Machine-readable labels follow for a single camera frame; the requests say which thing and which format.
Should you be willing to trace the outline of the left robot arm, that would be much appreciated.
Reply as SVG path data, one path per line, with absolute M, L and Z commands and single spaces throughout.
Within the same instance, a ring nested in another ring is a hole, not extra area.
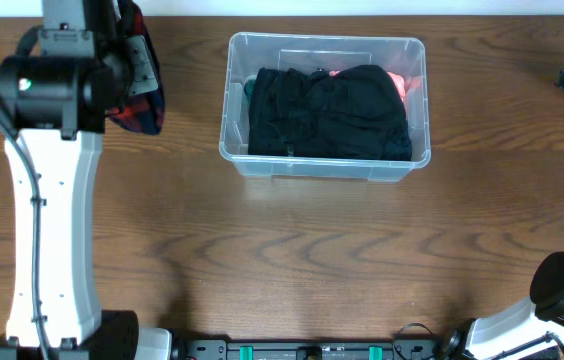
M 95 177 L 108 120 L 156 135 L 159 64 L 131 1 L 46 1 L 0 64 L 0 132 L 15 204 L 15 287 L 0 359 L 173 359 L 163 328 L 101 307 Z

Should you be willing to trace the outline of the dark green garment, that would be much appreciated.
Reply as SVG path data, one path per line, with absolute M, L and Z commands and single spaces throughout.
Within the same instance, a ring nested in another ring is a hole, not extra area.
M 244 91 L 244 95 L 245 95 L 248 102 L 251 101 L 251 98 L 252 98 L 252 95 L 253 95 L 253 92 L 254 92 L 254 88 L 255 88 L 255 84 L 256 84 L 255 79 L 250 79 L 250 80 L 246 81 L 245 84 L 244 84 L 243 91 Z

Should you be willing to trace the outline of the pink printed t-shirt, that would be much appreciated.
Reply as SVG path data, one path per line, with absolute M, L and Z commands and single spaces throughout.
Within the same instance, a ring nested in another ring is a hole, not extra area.
M 328 75 L 337 88 L 346 88 L 355 100 L 365 103 L 396 106 L 403 104 L 407 98 L 407 80 L 375 65 L 332 70 Z

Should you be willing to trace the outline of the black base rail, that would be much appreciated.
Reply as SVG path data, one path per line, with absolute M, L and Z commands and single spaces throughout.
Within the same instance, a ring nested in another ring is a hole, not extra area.
M 194 339 L 180 341 L 172 360 L 433 360 L 449 359 L 435 338 L 379 342 L 273 342 Z

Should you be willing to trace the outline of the black garment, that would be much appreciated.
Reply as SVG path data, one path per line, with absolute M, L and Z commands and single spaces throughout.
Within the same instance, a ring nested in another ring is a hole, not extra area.
M 328 71 L 261 68 L 248 102 L 248 153 L 260 156 L 409 161 L 405 102 L 355 100 Z

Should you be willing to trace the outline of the red navy plaid shirt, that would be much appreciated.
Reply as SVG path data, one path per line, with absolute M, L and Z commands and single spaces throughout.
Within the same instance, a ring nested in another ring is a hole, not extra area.
M 130 96 L 122 107 L 110 109 L 107 112 L 107 117 L 127 131 L 156 136 L 161 133 L 165 112 L 164 91 L 158 58 L 139 6 L 132 0 L 117 0 L 116 5 L 121 14 L 118 27 L 123 34 L 142 35 L 145 39 L 155 67 L 158 89 Z

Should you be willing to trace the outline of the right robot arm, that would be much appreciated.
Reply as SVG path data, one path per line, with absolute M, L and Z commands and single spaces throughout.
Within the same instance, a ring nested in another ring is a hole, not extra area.
M 530 295 L 455 330 L 440 359 L 524 359 L 556 347 L 564 356 L 564 251 L 538 267 Z

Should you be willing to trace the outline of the clear plastic storage bin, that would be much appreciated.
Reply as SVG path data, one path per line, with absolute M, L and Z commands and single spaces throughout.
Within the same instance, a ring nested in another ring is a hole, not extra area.
M 339 71 L 378 65 L 405 80 L 412 143 L 409 161 L 344 160 L 248 153 L 246 84 L 261 68 Z M 431 160 L 426 48 L 414 37 L 364 37 L 238 32 L 228 43 L 219 152 L 244 177 L 327 177 L 398 182 Z

